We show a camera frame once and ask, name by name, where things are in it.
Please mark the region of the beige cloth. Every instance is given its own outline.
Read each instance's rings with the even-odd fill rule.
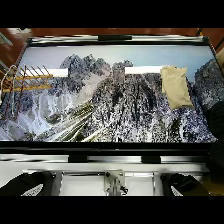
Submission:
[[[162,76],[162,93],[166,93],[172,110],[180,107],[194,108],[187,87],[187,68],[164,66]]]

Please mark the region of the metal bracket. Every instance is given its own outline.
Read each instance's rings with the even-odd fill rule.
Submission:
[[[125,173],[123,170],[105,171],[104,191],[107,196],[126,195],[128,189],[125,188]]]

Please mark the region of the black border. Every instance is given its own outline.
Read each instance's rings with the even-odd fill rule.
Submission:
[[[112,40],[105,38],[101,41],[50,41],[46,43],[35,43],[33,38],[29,38],[28,47],[48,47],[48,46],[84,46],[84,45],[194,45],[209,46],[215,56],[214,49],[208,37],[203,37],[201,42],[197,41],[126,41],[125,35],[113,36]],[[26,51],[21,52],[20,59]],[[25,142],[25,141],[1,141],[0,153],[7,154],[48,154],[48,155],[156,155],[156,156],[205,156],[208,155],[212,143],[115,143],[115,142]]]

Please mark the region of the sky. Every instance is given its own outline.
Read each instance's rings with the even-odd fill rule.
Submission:
[[[111,66],[115,62],[129,60],[134,66],[174,65],[187,67],[189,81],[194,81],[194,74],[202,65],[214,58],[208,46],[188,45],[100,45],[100,46],[58,46],[27,48],[21,66],[60,68],[67,56],[73,54],[81,58],[90,54],[94,58],[103,58]]]

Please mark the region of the brown floor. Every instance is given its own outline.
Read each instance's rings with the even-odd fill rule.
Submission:
[[[197,28],[32,28],[32,33],[27,36],[68,36],[68,35],[102,35],[102,34],[158,34],[158,35],[186,35],[195,36]],[[12,43],[0,44],[0,60],[8,67],[14,64],[21,52],[25,39],[21,34],[12,34],[7,28],[0,28]],[[213,47],[224,36],[224,28],[204,28],[203,36],[209,36]]]

